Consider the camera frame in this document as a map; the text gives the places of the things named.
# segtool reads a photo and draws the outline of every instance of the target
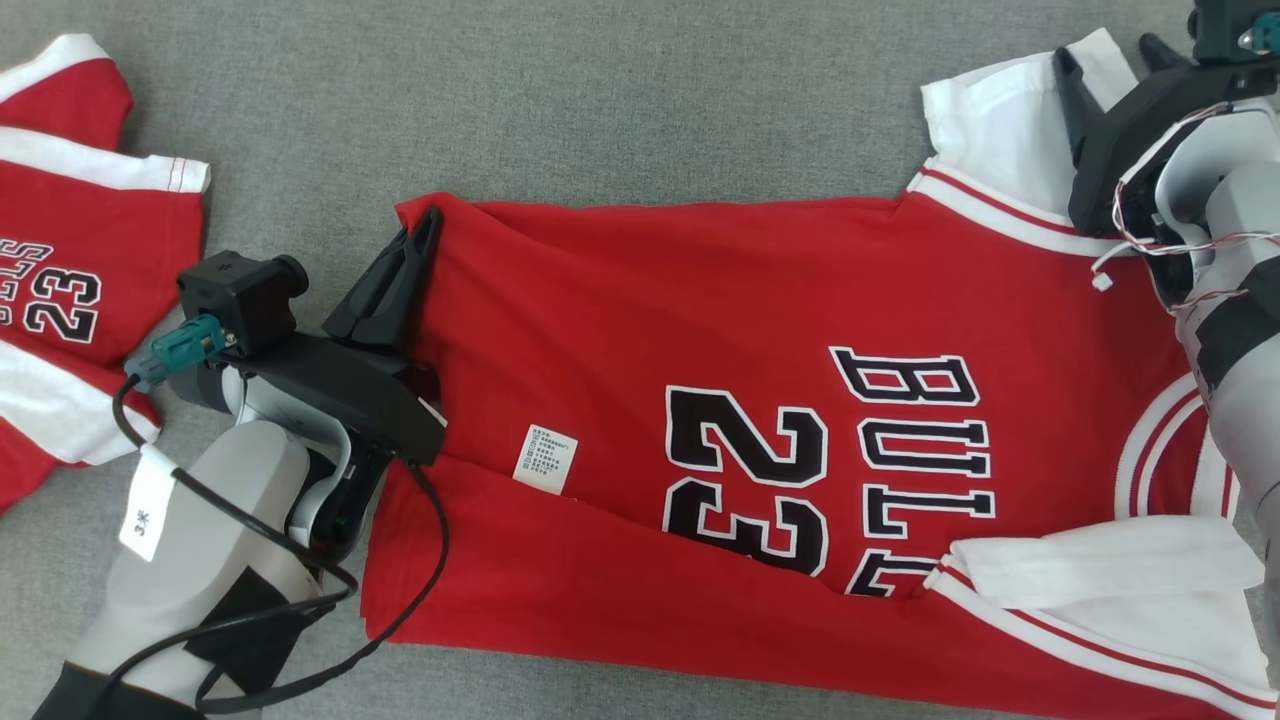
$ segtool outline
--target gray fabric surface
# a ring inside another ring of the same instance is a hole
[[[0,65],[60,32],[92,32],[137,99],[125,149],[210,161],[210,250],[301,259],[312,291],[296,309],[315,327],[389,238],[397,200],[433,190],[572,205],[891,195],[928,155],[922,83],[1100,26],[1126,50],[1148,29],[1185,50],[1189,6],[0,0]],[[182,462],[228,424],[170,395],[160,405],[161,446]],[[0,719],[29,717],[95,611],[131,466],[60,471],[0,518]],[[362,560],[361,551],[351,565]],[[303,638],[287,673],[328,666],[362,638],[351,603]],[[347,678],[268,712],[995,716],[426,647],[384,648]]]

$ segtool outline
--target cable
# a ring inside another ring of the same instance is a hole
[[[124,382],[124,384],[120,386],[120,388],[115,392],[115,395],[111,398],[111,415],[115,418],[116,425],[119,427],[120,432],[124,433],[124,436],[129,439],[129,442],[133,443],[136,447],[141,448],[143,445],[146,445],[146,439],[133,428],[133,425],[128,421],[128,418],[124,414],[124,398],[131,389],[137,387],[138,382],[141,380],[137,375],[129,375],[129,378]],[[269,691],[256,693],[252,696],[244,696],[238,698],[204,700],[204,696],[212,688],[218,678],[221,675],[221,673],[215,667],[214,671],[211,671],[210,675],[205,678],[205,682],[201,684],[196,694],[197,711],[204,714],[221,715],[221,714],[243,712],[247,710],[257,710],[261,707],[266,707],[268,705],[275,705],[285,700],[292,700],[315,688],[319,688],[320,685],[328,683],[329,680],[347,673],[365,657],[372,655],[383,644],[383,642],[390,638],[390,635],[394,634],[396,630],[398,630],[399,626],[406,620],[408,620],[410,616],[413,615],[413,612],[422,603],[422,601],[426,600],[426,596],[435,588],[436,583],[439,583],[440,575],[444,573],[444,566],[448,561],[448,555],[449,555],[448,518],[444,511],[444,503],[440,501],[440,497],[436,493],[435,488],[426,479],[426,475],[422,473],[421,468],[419,468],[417,464],[410,462],[404,459],[401,459],[401,461],[404,462],[404,466],[408,468],[410,473],[413,475],[413,479],[417,482],[419,487],[422,488],[422,492],[426,493],[428,498],[431,501],[431,506],[435,509],[436,518],[440,523],[440,556],[439,560],[436,561],[435,571],[431,574],[430,579],[428,579],[421,592],[419,592],[419,594],[410,602],[410,605],[404,609],[404,611],[396,620],[393,620],[392,624],[381,634],[370,641],[364,648],[353,653],[351,657],[348,657],[343,662],[339,662],[338,665],[334,665],[333,667],[329,667],[328,670],[315,673],[300,680],[294,680],[285,685],[271,688]],[[253,530],[259,536],[262,536],[271,543],[289,551],[303,565],[311,568],[319,568],[325,573],[334,575],[346,587],[343,591],[337,593],[311,600],[305,600],[300,602],[293,602],[289,605],[270,607],[266,610],[261,610],[259,612],[251,612],[238,618],[230,618],[200,628],[192,628],[191,630],[170,635],[163,641],[147,646],[146,648],[138,651],[132,657],[122,662],[110,675],[106,676],[102,687],[97,692],[97,696],[93,698],[92,702],[88,703],[90,717],[100,707],[101,703],[106,702],[111,691],[115,689],[115,687],[124,680],[124,675],[127,675],[131,670],[133,670],[142,662],[154,657],[156,653],[163,652],[164,650],[168,650],[175,644],[184,643],[191,639],[242,628],[246,625],[264,623],[294,612],[303,614],[307,611],[315,611],[307,616],[310,621],[315,621],[324,614],[333,610],[339,602],[353,597],[356,592],[360,589],[360,583],[356,580],[355,577],[351,575],[351,573],[342,569],[337,564],[330,562],[329,560],[316,555],[310,548],[293,541],[293,538],[289,538],[288,536],[280,533],[275,528],[271,528],[270,525],[262,523],[252,514],[241,510],[239,507],[229,502],[227,498],[218,495],[211,488],[209,488],[207,486],[193,478],[189,473],[187,473],[182,468],[175,468],[172,475],[178,483],[180,483],[183,487],[193,492],[201,500],[209,502],[221,512],[229,515],[232,519],[244,525],[250,530]]]
[[[439,559],[435,561],[435,570],[431,573],[431,577],[426,580],[426,584],[422,585],[422,589],[419,591],[417,596],[415,596],[413,600],[410,601],[410,603],[404,607],[404,610],[394,620],[392,620],[392,623],[387,626],[387,629],[379,633],[378,637],[375,637],[374,639],[369,641],[369,643],[365,644],[365,647],[352,653],[351,657],[329,667],[328,670],[321,670],[320,673],[308,675],[306,678],[302,678],[301,680],[294,680],[292,683],[279,685],[269,691],[264,691],[261,693],[255,693],[252,696],[246,696],[246,697],[198,700],[202,698],[204,694],[207,693],[214,687],[214,683],[216,683],[218,678],[221,675],[221,673],[219,673],[215,669],[212,673],[209,674],[209,676],[205,678],[205,682],[200,685],[200,689],[196,692],[197,711],[205,712],[207,715],[230,715],[236,712],[244,712],[247,710],[257,710],[260,707],[266,707],[269,705],[275,705],[278,702],[293,700],[298,696],[306,694],[319,688],[320,685],[324,685],[329,680],[333,680],[334,678],[338,678],[339,675],[343,675],[344,673],[349,671],[352,667],[360,664],[361,660],[369,657],[375,651],[378,651],[378,648],[381,647],[381,644],[387,642],[393,634],[396,634],[396,630],[398,630],[401,625],[403,625],[404,621],[408,620],[413,615],[413,612],[417,611],[419,606],[422,605],[422,601],[426,600],[426,596],[430,594],[433,589],[435,589],[436,583],[440,582],[440,575],[444,574],[444,566],[449,559],[449,520],[444,512],[444,503],[440,501],[440,496],[436,493],[431,483],[426,479],[426,475],[422,473],[422,469],[419,465],[408,462],[403,459],[401,461],[404,462],[404,466],[413,475],[413,479],[417,482],[417,486],[422,488],[422,492],[426,493],[428,500],[431,501],[431,507],[435,509],[435,518],[440,523],[440,555]]]
[[[1179,137],[1179,132],[1181,131],[1181,128],[1192,123],[1202,123],[1212,117],[1229,114],[1234,111],[1252,113],[1258,110],[1238,110],[1234,105],[1231,105],[1231,102],[1219,102],[1210,108],[1196,110],[1189,115],[1187,115],[1185,118],[1183,118],[1181,120],[1179,120],[1178,123],[1175,123],[1170,128],[1170,131],[1165,133],[1165,137],[1161,140],[1161,145],[1152,146],[1151,149],[1148,149],[1147,154],[1143,155],[1143,159],[1139,160],[1139,164],[1151,164],[1151,161],[1156,156],[1155,150],[1164,147],[1164,145],[1167,145],[1167,142],[1172,140],[1176,140]],[[1248,232],[1248,231],[1236,232],[1220,237],[1217,240],[1211,240],[1210,242],[1204,242],[1201,245],[1169,245],[1157,242],[1157,240],[1153,237],[1134,236],[1133,232],[1129,229],[1128,222],[1125,220],[1124,199],[1125,199],[1125,190],[1128,188],[1126,182],[1132,179],[1135,169],[1137,165],[1133,169],[1130,169],[1129,173],[1126,173],[1126,176],[1121,177],[1116,182],[1115,192],[1111,196],[1111,223],[1116,227],[1116,229],[1120,231],[1123,240],[1117,242],[1116,246],[1112,247],[1110,251],[1098,258],[1098,260],[1093,263],[1093,265],[1089,268],[1091,272],[1093,273],[1093,287],[1096,287],[1097,290],[1105,292],[1111,288],[1112,286],[1111,277],[1107,275],[1105,272],[1102,272],[1102,266],[1106,265],[1112,259],[1124,255],[1126,251],[1138,252],[1140,255],[1146,255],[1149,258],[1165,258],[1175,255],[1190,255],[1193,252],[1206,252],[1211,250],[1217,250],[1224,246],[1253,242],[1258,240],[1280,246],[1280,234],[1268,232]],[[1169,305],[1167,307],[1165,307],[1165,311],[1169,313],[1170,315],[1176,316],[1179,313],[1194,309],[1202,302],[1207,302],[1211,300],[1230,299],[1230,297],[1242,297],[1248,293],[1249,293],[1248,290],[1210,291],[1197,297],[1189,297],[1183,302]]]

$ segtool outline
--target white sticker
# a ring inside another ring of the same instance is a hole
[[[143,445],[141,454],[129,486],[129,506],[124,511],[120,542],[151,562],[164,532],[164,518],[169,512],[169,496],[175,482],[172,473],[178,464],[154,445]]]
[[[525,446],[520,448],[520,461],[511,475],[526,486],[561,495],[568,468],[573,464],[577,441],[538,425],[529,425]]]

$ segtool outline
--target connector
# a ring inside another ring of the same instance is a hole
[[[198,365],[236,343],[236,336],[223,331],[212,315],[200,315],[152,342],[147,352],[124,364],[127,375],[137,375],[138,392],[151,392],[169,375]]]
[[[1258,55],[1280,50],[1280,13],[1263,13],[1253,27],[1240,36],[1240,47]]]

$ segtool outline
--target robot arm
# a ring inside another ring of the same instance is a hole
[[[173,378],[179,396],[229,413],[236,425],[186,473],[191,483],[154,505],[163,516],[131,523],[164,542],[150,538],[150,553],[120,551],[104,610],[37,720],[257,717],[264,705],[349,669],[394,630],[330,671],[273,687],[302,630],[355,594],[356,579],[338,562],[393,460],[410,464],[447,537],[416,469],[434,460],[444,423],[411,388],[415,369],[401,355],[442,223],[430,210],[412,234],[397,236],[325,323],[328,338],[294,332],[288,302],[307,279],[292,259],[221,252],[179,277],[189,322],[131,361],[131,382],[150,389],[188,365]],[[145,474],[168,473],[183,471],[143,446],[134,488]],[[422,596],[443,564],[442,553]],[[344,589],[323,594],[324,574]]]
[[[1148,264],[1219,450],[1266,539],[1263,650],[1280,661],[1280,3],[1197,0],[1193,63],[1144,36],[1152,69],[1107,113],[1055,56],[1083,234]],[[1107,282],[1097,283],[1106,287]]]

